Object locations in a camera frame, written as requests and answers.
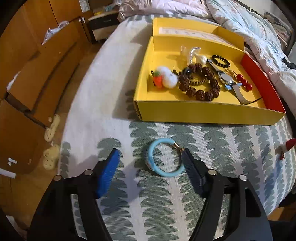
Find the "light blue bangle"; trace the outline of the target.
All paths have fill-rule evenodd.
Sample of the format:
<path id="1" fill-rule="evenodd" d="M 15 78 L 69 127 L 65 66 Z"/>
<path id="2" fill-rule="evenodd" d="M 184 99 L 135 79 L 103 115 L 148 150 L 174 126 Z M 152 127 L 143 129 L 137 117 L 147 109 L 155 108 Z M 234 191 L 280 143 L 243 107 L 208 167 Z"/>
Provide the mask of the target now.
<path id="1" fill-rule="evenodd" d="M 158 145 L 167 145 L 171 146 L 173 149 L 177 150 L 179 153 L 183 150 L 181 146 L 171 138 L 158 138 L 153 140 L 148 149 L 147 149 L 147 158 L 145 160 L 145 164 L 147 168 L 156 173 L 158 176 L 164 178 L 172 178 L 182 174 L 185 170 L 185 167 L 182 161 L 179 161 L 179 166 L 175 170 L 171 172 L 164 171 L 163 167 L 165 166 L 165 162 L 163 158 L 161 158 L 161 151 L 158 149 Z"/>

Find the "red berry hair clip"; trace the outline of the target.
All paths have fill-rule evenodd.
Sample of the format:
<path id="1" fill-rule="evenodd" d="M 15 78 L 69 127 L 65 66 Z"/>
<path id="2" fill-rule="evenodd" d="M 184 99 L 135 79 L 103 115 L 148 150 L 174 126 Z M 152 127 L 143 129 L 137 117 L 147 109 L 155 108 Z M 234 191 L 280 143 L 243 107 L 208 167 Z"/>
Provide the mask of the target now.
<path id="1" fill-rule="evenodd" d="M 253 86 L 243 77 L 242 74 L 237 74 L 236 80 L 238 81 L 238 85 L 243 86 L 245 90 L 251 91 L 253 89 Z"/>

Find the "grey strap wristwatch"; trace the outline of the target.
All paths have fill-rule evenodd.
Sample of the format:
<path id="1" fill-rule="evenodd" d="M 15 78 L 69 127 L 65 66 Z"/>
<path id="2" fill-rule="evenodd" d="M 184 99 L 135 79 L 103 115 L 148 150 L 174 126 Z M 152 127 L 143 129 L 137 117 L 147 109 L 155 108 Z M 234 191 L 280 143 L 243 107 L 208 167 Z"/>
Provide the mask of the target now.
<path id="1" fill-rule="evenodd" d="M 217 72 L 218 76 L 220 77 L 221 79 L 221 82 L 224 84 L 224 85 L 231 85 L 232 86 L 232 92 L 234 93 L 235 97 L 239 100 L 239 102 L 241 104 L 244 104 L 244 105 L 249 105 L 249 104 L 252 104 L 254 102 L 256 102 L 256 100 L 254 101 L 248 101 L 247 99 L 245 99 L 245 97 L 242 95 L 241 91 L 240 91 L 240 87 L 239 85 L 237 85 L 235 83 L 235 81 L 233 80 L 233 78 L 228 75 L 227 73 L 225 73 L 224 71 L 218 69 L 215 64 L 212 62 L 212 60 L 208 59 L 207 62 L 211 65 L 211 67 Z"/>

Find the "white plush rabbit carrot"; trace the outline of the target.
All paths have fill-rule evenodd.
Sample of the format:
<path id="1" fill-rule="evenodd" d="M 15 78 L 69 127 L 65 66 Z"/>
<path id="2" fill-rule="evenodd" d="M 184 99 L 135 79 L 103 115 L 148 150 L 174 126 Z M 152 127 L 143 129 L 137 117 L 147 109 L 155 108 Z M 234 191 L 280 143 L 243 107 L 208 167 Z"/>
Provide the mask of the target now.
<path id="1" fill-rule="evenodd" d="M 178 75 L 173 73 L 166 66 L 159 66 L 154 71 L 151 71 L 152 80 L 154 86 L 157 88 L 168 88 L 172 89 L 177 86 L 178 83 Z"/>

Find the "white garlic shaped ornament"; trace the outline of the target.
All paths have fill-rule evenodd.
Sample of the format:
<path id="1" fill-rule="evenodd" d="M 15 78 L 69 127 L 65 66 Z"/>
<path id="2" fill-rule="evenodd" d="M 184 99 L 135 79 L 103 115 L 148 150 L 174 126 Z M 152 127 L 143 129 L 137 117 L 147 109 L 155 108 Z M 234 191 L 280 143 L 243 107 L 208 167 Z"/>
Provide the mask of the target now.
<path id="1" fill-rule="evenodd" d="M 201 64 L 202 66 L 205 66 L 207 64 L 208 58 L 205 55 L 195 53 L 194 56 L 196 63 Z"/>

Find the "pearl hair claw clip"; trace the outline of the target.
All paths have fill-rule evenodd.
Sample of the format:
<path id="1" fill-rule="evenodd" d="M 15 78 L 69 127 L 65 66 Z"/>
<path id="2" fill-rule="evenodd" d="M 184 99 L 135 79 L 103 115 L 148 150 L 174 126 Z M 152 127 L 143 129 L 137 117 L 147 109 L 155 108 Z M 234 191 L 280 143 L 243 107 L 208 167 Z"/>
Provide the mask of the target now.
<path id="1" fill-rule="evenodd" d="M 201 51 L 200 47 L 187 48 L 184 45 L 181 46 L 180 54 L 184 56 L 187 60 L 187 65 L 200 63 L 199 53 Z"/>

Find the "red gourd santa ornament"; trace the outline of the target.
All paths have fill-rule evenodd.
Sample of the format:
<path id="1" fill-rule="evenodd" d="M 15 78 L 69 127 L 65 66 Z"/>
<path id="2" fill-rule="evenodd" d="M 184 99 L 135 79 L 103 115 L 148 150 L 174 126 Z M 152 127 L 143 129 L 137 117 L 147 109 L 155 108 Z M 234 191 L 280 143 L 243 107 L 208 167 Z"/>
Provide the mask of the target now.
<path id="1" fill-rule="evenodd" d="M 279 154 L 280 160 L 283 160 L 285 158 L 285 153 L 290 151 L 295 146 L 295 144 L 296 144 L 295 138 L 289 139 L 289 140 L 285 141 L 282 145 L 279 145 L 276 148 L 275 153 Z"/>

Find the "blue hair clip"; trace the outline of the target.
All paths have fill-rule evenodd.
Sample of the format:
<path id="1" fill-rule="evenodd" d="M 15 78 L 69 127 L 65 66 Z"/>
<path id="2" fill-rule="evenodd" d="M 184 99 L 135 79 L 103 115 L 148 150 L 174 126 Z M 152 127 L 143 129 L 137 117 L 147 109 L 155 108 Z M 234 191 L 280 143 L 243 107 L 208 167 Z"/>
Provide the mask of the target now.
<path id="1" fill-rule="evenodd" d="M 230 91 L 230 90 L 232 90 L 232 86 L 231 85 L 225 85 L 225 88 L 228 90 L 228 91 Z"/>

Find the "cream slipper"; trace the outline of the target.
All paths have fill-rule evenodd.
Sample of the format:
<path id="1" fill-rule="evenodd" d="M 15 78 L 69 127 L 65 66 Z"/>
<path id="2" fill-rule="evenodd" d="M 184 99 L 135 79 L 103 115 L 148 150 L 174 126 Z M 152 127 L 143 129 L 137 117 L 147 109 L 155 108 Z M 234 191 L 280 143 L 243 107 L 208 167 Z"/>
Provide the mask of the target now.
<path id="1" fill-rule="evenodd" d="M 53 140 L 56 130 L 60 124 L 60 120 L 60 116 L 55 114 L 50 127 L 46 128 L 44 133 L 44 139 L 46 142 L 51 142 Z"/>
<path id="2" fill-rule="evenodd" d="M 55 144 L 43 152 L 43 167 L 46 170 L 53 170 L 59 160 L 60 146 Z"/>

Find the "yellow cardboard box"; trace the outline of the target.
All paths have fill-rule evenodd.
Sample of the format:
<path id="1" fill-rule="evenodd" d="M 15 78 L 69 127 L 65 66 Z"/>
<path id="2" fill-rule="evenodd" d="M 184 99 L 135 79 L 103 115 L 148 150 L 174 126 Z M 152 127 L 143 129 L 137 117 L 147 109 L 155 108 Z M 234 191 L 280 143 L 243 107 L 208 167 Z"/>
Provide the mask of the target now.
<path id="1" fill-rule="evenodd" d="M 182 45 L 200 47 L 199 54 L 212 60 L 236 84 L 236 75 L 242 74 L 253 89 L 247 91 L 239 86 L 240 91 L 245 99 L 256 102 L 241 104 L 208 62 L 205 66 L 187 65 L 180 54 Z M 154 86 L 151 71 L 159 66 L 178 75 L 175 88 Z M 152 36 L 133 102 L 142 121 L 274 125 L 285 115 L 273 85 L 244 52 L 243 37 L 220 26 L 173 18 L 156 18 L 152 22 Z"/>

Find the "black clothing pile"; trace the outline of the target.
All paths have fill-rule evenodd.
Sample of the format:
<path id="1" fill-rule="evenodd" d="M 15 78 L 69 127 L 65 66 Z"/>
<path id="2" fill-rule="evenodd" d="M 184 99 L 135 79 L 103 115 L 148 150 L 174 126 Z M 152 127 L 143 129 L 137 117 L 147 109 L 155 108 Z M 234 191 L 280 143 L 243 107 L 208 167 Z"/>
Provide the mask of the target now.
<path id="1" fill-rule="evenodd" d="M 295 63 L 291 63 L 291 62 L 287 61 L 286 58 L 282 58 L 282 61 L 286 66 L 288 66 L 288 68 L 296 70 L 296 64 Z"/>

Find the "white plastic bag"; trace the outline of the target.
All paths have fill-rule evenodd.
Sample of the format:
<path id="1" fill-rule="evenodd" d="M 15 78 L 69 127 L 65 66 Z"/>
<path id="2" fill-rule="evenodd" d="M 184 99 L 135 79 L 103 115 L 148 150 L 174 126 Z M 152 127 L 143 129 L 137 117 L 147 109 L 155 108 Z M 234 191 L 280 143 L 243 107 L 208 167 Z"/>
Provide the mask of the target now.
<path id="1" fill-rule="evenodd" d="M 49 39 L 51 39 L 56 33 L 58 33 L 60 30 L 62 30 L 64 27 L 69 25 L 69 21 L 62 21 L 56 28 L 49 28 L 47 32 L 45 33 L 45 37 L 43 40 L 42 45 L 44 45 Z"/>

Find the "patterned pillow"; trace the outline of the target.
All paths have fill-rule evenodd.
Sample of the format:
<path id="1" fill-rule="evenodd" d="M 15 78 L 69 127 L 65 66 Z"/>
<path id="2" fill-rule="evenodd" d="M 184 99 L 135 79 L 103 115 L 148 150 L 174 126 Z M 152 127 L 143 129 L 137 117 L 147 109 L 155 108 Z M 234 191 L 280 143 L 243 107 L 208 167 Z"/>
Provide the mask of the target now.
<path id="1" fill-rule="evenodd" d="M 283 20 L 270 12 L 266 11 L 263 16 L 270 21 L 279 38 L 288 44 L 292 36 L 292 29 Z"/>

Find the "bedside nightstand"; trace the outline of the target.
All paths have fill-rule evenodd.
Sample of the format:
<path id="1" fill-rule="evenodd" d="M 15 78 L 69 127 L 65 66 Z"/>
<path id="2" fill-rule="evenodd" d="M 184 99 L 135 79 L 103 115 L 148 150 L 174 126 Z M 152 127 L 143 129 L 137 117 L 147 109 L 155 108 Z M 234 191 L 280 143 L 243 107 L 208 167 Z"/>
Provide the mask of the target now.
<path id="1" fill-rule="evenodd" d="M 106 11 L 88 19 L 96 41 L 107 39 L 119 25 L 118 11 Z"/>

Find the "light blue floral duvet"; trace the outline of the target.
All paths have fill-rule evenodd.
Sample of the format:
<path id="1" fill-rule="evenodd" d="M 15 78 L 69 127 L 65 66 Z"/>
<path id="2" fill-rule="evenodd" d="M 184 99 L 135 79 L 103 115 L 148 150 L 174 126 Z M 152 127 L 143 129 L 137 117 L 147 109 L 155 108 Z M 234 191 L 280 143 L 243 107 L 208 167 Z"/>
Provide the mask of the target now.
<path id="1" fill-rule="evenodd" d="M 242 36 L 280 96 L 295 114 L 295 70 L 283 63 L 285 57 L 271 23 L 234 1 L 206 1 L 213 19 Z"/>

